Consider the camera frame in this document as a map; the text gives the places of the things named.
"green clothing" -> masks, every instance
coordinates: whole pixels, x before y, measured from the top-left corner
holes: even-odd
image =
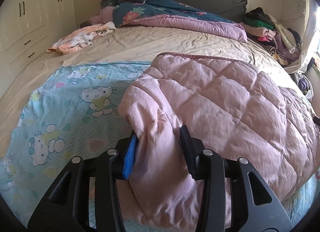
[[[257,27],[257,28],[261,28],[261,27],[265,27],[267,29],[270,29],[272,30],[273,27],[271,25],[268,25],[262,21],[258,21],[258,20],[253,20],[251,18],[248,18],[248,17],[244,17],[244,22],[247,24],[247,25],[250,25],[252,27]]]

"orange towel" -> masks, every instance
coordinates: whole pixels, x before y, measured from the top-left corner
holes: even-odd
[[[113,22],[78,29],[57,41],[51,48],[47,49],[47,52],[51,53],[56,51],[63,55],[76,52],[92,44],[92,42],[90,42],[91,40],[112,33],[115,29],[116,27]]]

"pink towel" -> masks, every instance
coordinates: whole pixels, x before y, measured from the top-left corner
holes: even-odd
[[[254,36],[258,36],[258,37],[263,37],[263,36],[272,36],[275,37],[276,36],[276,32],[269,30],[267,28],[264,27],[252,27],[250,25],[247,25],[245,23],[240,23],[242,25],[242,27],[245,29],[245,31],[251,35]]]
[[[51,53],[56,51],[63,55],[70,54],[92,44],[92,42],[90,42],[91,40],[112,33],[115,30],[116,28],[113,22],[87,26],[60,39],[51,48],[47,49],[47,52]]]

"pink quilted jacket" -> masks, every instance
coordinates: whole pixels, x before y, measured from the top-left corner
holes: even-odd
[[[158,56],[127,89],[119,113],[140,140],[129,181],[118,183],[121,211],[150,226],[195,231],[202,183],[188,174],[182,124],[222,157],[249,159],[281,201],[320,165],[319,131],[304,102],[245,62]]]

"light blue blanket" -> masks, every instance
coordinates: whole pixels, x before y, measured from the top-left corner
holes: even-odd
[[[27,225],[50,184],[75,155],[97,157],[128,137],[131,127],[117,111],[128,86],[149,62],[118,62],[61,67],[35,90],[23,108],[0,164],[0,193]],[[310,207],[316,190],[310,179],[285,203],[292,221]],[[90,201],[90,225],[95,227]],[[131,231],[162,231],[125,220]]]

